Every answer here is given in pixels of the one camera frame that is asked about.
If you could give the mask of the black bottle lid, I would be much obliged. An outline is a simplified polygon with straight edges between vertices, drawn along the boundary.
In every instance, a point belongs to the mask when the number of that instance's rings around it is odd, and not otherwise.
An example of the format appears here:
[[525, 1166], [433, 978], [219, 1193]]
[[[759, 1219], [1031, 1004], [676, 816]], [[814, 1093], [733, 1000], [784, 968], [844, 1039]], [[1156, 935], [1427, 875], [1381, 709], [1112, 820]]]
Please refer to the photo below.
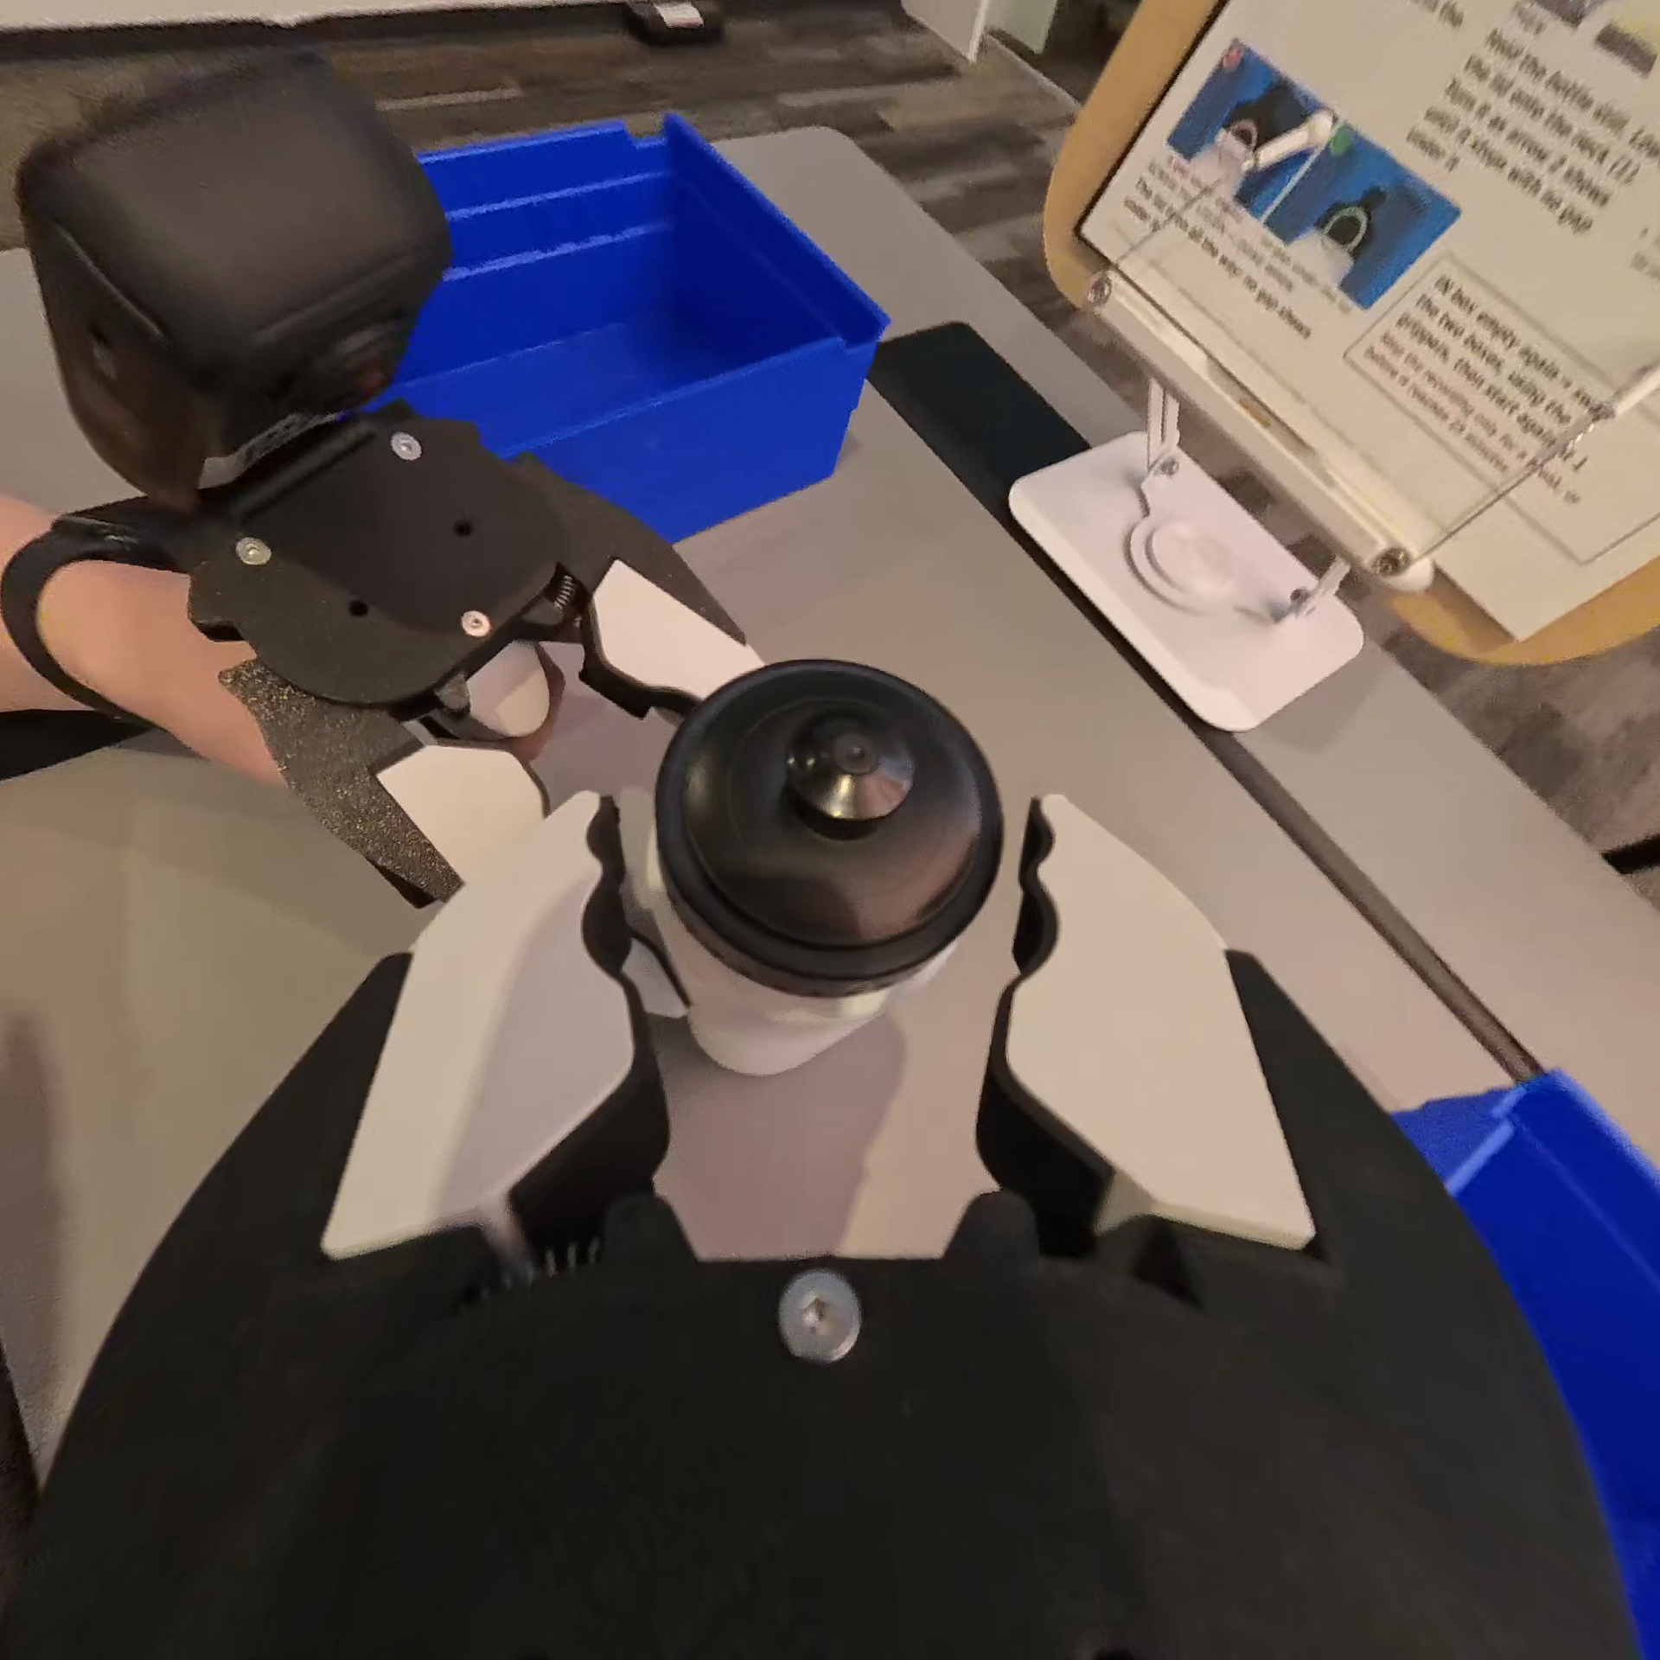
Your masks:
[[915, 684], [838, 658], [739, 676], [654, 784], [680, 923], [751, 982], [836, 998], [905, 982], [980, 915], [1004, 854], [990, 765]]

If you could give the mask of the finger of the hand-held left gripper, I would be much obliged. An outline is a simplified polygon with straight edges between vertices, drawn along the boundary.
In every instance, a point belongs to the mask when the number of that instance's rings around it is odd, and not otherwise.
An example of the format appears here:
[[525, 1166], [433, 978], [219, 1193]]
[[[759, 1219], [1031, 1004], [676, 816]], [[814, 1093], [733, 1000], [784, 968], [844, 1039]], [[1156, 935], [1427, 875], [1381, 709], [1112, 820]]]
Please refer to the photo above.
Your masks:
[[612, 563], [581, 618], [581, 680], [620, 711], [683, 719], [763, 668], [763, 658], [624, 563]]
[[533, 771], [500, 745], [417, 741], [377, 769], [377, 786], [446, 869], [448, 885], [476, 879], [549, 812]]

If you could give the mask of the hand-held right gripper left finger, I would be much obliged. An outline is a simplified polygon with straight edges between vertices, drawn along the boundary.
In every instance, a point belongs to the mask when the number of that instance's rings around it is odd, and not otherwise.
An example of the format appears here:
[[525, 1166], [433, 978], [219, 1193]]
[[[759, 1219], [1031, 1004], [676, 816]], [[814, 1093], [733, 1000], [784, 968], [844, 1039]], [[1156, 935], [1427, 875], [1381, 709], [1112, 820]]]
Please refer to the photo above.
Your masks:
[[599, 1261], [654, 1191], [670, 1110], [626, 962], [616, 802], [573, 794], [440, 907], [320, 1235], [334, 1261], [478, 1231], [508, 1273]]

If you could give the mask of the white plastic bottle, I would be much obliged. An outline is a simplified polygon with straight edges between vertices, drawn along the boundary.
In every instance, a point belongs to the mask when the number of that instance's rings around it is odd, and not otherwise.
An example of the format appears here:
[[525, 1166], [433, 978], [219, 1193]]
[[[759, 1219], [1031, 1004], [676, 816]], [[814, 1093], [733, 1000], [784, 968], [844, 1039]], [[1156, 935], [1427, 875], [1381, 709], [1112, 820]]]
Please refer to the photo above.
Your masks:
[[616, 812], [632, 937], [626, 976], [646, 1014], [687, 1024], [697, 1047], [731, 1073], [778, 1075], [806, 1065], [929, 986], [956, 950], [948, 944], [881, 988], [794, 992], [763, 984], [703, 946], [676, 909], [648, 794], [624, 790]]

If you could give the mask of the white stand base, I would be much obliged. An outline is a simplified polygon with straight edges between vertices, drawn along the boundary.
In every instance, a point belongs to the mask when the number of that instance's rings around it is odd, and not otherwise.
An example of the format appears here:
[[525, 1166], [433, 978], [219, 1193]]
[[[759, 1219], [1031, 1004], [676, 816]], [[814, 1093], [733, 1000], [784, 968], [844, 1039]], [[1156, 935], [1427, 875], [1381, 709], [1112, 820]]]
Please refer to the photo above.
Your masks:
[[1010, 514], [1087, 607], [1209, 727], [1247, 733], [1363, 644], [1340, 601], [1180, 443], [1180, 401], [1148, 385], [1144, 427], [1019, 478]]

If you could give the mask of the blue plastic bin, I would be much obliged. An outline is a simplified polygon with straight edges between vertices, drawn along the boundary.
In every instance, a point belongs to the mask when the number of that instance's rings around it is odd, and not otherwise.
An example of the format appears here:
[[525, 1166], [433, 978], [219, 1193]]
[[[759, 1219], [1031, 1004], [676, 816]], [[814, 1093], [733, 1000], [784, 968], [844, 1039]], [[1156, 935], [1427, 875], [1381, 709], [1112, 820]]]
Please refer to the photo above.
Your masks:
[[1658, 1174], [1563, 1071], [1397, 1112], [1541, 1344], [1658, 1656]]
[[450, 263], [379, 399], [670, 541], [838, 466], [889, 316], [678, 114], [419, 154]]

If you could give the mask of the printed instruction sheet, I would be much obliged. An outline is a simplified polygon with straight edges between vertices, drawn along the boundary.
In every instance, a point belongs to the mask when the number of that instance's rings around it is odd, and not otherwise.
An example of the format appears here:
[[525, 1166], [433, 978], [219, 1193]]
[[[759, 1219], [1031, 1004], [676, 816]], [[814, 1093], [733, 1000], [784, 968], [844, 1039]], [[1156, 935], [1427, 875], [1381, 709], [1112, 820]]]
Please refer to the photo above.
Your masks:
[[1656, 557], [1656, 4], [1227, 4], [1079, 237], [1438, 559]]

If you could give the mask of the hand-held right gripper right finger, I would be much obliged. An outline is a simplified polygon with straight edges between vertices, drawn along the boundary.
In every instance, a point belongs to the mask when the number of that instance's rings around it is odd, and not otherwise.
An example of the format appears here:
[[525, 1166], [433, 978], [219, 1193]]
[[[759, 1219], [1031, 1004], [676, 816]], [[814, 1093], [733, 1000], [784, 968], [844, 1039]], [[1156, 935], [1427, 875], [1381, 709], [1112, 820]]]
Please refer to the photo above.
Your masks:
[[1063, 794], [1029, 802], [976, 1146], [1049, 1255], [1132, 1221], [1298, 1253], [1314, 1215], [1201, 909]]

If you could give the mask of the person's left hand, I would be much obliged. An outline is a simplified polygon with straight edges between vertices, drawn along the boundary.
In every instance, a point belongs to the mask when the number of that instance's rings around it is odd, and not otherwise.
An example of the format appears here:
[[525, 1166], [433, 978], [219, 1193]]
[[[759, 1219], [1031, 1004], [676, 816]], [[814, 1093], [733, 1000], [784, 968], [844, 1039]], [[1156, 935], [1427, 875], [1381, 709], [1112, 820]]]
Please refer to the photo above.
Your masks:
[[53, 662], [79, 686], [205, 761], [282, 784], [257, 719], [223, 682], [255, 654], [195, 628], [182, 575], [79, 561], [51, 575], [35, 618]]

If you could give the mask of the black wrist band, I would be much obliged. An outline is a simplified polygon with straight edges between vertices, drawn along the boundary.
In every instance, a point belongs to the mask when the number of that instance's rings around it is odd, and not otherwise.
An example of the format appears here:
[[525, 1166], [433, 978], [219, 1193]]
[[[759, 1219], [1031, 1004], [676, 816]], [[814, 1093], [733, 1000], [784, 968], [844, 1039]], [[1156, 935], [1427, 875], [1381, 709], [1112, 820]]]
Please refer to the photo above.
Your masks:
[[79, 711], [112, 719], [136, 731], [148, 731], [150, 721], [118, 707], [71, 676], [51, 656], [39, 634], [37, 609], [49, 579], [81, 563], [168, 573], [176, 569], [158, 545], [136, 533], [134, 526], [79, 512], [57, 516], [47, 529], [23, 543], [6, 561], [2, 577], [6, 634], [31, 674], [55, 693], [67, 697]]

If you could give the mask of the wooden document board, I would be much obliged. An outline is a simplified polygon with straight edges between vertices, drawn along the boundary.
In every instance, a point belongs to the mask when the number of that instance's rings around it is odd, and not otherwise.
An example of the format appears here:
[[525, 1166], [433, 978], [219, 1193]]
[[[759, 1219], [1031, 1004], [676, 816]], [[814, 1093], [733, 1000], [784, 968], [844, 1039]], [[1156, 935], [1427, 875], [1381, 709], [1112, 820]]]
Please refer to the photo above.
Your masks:
[[[1543, 668], [1600, 656], [1656, 632], [1656, 557], [1606, 587], [1545, 587], [1543, 567], [1480, 559], [1468, 587], [1446, 571], [1438, 551], [1448, 537], [1482, 518], [1515, 488], [1492, 492], [1432, 541], [1413, 547], [1397, 539], [1401, 508], [1365, 500], [1355, 478], [1328, 466], [1274, 407], [1257, 397], [1263, 375], [1243, 383], [1203, 344], [1148, 298], [1136, 280], [1091, 249], [1077, 225], [1097, 190], [1132, 150], [1195, 47], [1227, 4], [1140, 4], [1106, 67], [1073, 122], [1051, 174], [1043, 207], [1043, 249], [1051, 278], [1085, 312], [1093, 312], [1178, 401], [1217, 427], [1276, 496], [1318, 529], [1326, 545], [1375, 589], [1393, 597], [1395, 612], [1425, 642], [1490, 668]], [[1569, 454], [1585, 433], [1636, 409], [1656, 393], [1656, 369], [1596, 405], [1525, 468]]]

